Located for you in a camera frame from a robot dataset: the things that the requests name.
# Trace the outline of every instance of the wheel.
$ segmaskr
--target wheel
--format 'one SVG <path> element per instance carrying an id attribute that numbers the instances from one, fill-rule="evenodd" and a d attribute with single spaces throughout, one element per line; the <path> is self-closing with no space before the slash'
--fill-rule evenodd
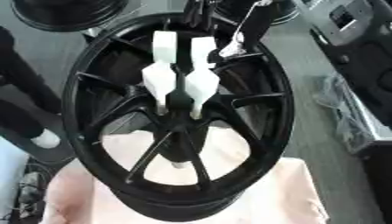
<path id="1" fill-rule="evenodd" d="M 214 22 L 214 36 L 223 46 L 235 27 L 219 19 Z M 158 115 L 155 100 L 141 85 L 140 72 L 153 61 L 151 39 L 156 30 L 178 33 L 177 69 L 184 74 L 193 69 L 191 38 L 211 35 L 183 24 L 180 13 L 139 17 L 105 31 L 73 66 L 63 96 L 63 119 L 79 160 L 120 201 L 162 221 L 194 221 L 234 203 L 275 165 L 291 135 L 294 100 L 284 70 L 260 44 L 251 57 L 217 64 L 213 71 L 220 76 L 220 91 L 205 104 L 199 120 L 170 109 Z M 111 68 L 121 64 L 119 60 L 126 61 L 125 73 Z M 108 124 L 130 113 L 146 118 L 140 129 L 152 132 L 155 141 L 126 170 L 99 142 Z M 200 152 L 207 128 L 215 121 L 223 121 L 246 140 L 249 157 L 230 173 L 212 179 Z M 176 163 L 190 161 L 197 183 L 169 185 L 146 179 L 144 172 L 158 154 Z"/>

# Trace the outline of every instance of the pink cloth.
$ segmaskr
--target pink cloth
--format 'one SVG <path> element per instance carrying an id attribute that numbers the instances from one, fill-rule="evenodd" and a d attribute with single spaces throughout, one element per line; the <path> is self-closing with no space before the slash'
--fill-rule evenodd
<path id="1" fill-rule="evenodd" d="M 129 169 L 152 142 L 151 133 L 105 136 L 103 145 L 111 157 Z M 210 176 L 230 172 L 249 156 L 247 143 L 231 129 L 211 128 L 200 154 Z M 147 179 L 173 185 L 192 184 L 191 165 L 175 169 L 163 157 L 147 168 Z M 41 224 L 166 223 L 137 213 L 120 202 L 78 160 L 64 167 L 46 193 L 47 206 Z M 304 161 L 282 158 L 261 180 L 252 185 L 232 206 L 194 224 L 325 224 L 322 206 Z"/>

